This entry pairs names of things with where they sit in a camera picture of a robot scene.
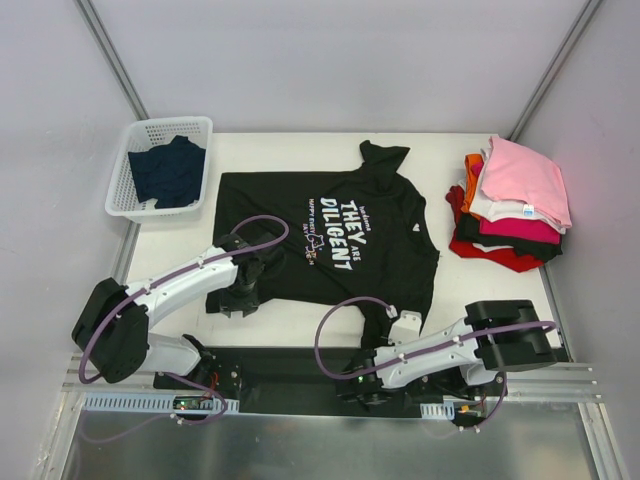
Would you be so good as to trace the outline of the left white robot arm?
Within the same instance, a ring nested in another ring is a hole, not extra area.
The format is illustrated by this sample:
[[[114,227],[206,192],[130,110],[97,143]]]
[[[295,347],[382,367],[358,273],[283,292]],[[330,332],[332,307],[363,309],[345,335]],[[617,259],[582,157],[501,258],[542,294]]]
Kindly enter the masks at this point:
[[[192,389],[205,386],[212,366],[192,336],[156,334],[153,327],[185,305],[214,295],[219,313],[257,311],[258,280],[278,261],[285,239],[265,234],[253,243],[233,233],[174,270],[123,285],[113,278],[91,292],[71,338],[82,350],[81,383],[119,383],[139,372],[171,373]]]

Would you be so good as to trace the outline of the magenta t shirt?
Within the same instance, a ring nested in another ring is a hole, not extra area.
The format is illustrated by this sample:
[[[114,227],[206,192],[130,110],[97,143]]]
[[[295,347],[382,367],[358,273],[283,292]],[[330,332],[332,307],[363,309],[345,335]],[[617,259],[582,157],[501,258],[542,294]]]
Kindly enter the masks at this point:
[[[504,218],[489,221],[482,218],[479,232],[484,235],[512,237],[553,245],[560,245],[562,241],[562,234],[541,220]]]

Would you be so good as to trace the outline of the red t shirt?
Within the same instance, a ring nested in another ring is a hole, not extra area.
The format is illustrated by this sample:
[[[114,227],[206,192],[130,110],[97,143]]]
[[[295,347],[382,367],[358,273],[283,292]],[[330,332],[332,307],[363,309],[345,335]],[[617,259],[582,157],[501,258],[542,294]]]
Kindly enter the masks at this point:
[[[497,263],[517,273],[523,273],[544,265],[541,260],[525,254],[519,255],[512,247],[483,247],[478,248],[474,243],[457,238],[459,220],[462,215],[461,207],[465,192],[462,187],[452,186],[445,195],[445,200],[449,203],[453,219],[454,231],[449,242],[449,249],[461,258],[484,259]]]

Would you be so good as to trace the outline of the white t shirt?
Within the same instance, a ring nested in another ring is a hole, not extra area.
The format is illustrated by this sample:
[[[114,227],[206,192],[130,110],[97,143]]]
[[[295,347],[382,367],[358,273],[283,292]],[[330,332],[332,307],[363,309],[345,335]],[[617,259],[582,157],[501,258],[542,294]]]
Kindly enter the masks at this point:
[[[482,150],[480,154],[484,157],[485,161],[486,151]],[[485,218],[489,221],[496,221],[504,218],[541,220],[549,224],[562,235],[567,232],[567,228],[565,226],[557,224],[552,219],[538,212],[532,205],[525,204],[521,201],[495,201],[490,199],[481,190],[482,170],[479,174],[475,198],[471,204],[469,212],[469,214],[471,214],[474,218],[478,219],[479,221],[482,218]]]

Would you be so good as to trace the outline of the pink t shirt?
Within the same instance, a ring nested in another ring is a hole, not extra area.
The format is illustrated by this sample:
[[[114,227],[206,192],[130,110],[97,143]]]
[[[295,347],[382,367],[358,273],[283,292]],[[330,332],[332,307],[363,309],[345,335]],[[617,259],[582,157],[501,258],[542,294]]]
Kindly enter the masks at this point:
[[[489,139],[491,152],[480,181],[481,191],[494,202],[532,207],[558,227],[572,227],[561,169],[546,156],[499,136]]]

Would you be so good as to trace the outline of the white plastic laundry basket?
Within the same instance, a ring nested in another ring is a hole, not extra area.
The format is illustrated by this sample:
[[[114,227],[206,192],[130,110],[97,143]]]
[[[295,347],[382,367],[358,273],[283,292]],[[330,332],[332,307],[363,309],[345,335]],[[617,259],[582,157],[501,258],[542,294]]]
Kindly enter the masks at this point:
[[[206,116],[154,118],[131,124],[124,131],[116,156],[105,199],[106,212],[138,224],[173,223],[198,218],[206,198],[212,134],[213,122]],[[156,199],[145,202],[138,199],[128,154],[147,152],[153,147],[168,145],[176,136],[186,137],[205,152],[203,178],[199,182],[200,198],[184,207],[156,209]]]

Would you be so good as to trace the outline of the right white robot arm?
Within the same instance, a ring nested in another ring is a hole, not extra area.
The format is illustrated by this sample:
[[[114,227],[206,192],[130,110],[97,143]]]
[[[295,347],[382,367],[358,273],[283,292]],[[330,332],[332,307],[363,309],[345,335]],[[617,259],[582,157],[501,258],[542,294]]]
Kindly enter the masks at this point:
[[[465,307],[466,315],[434,334],[358,353],[335,379],[346,402],[380,405],[419,380],[450,374],[452,388],[476,392],[498,374],[518,373],[557,362],[548,334],[553,321],[539,319],[529,300],[487,300]]]

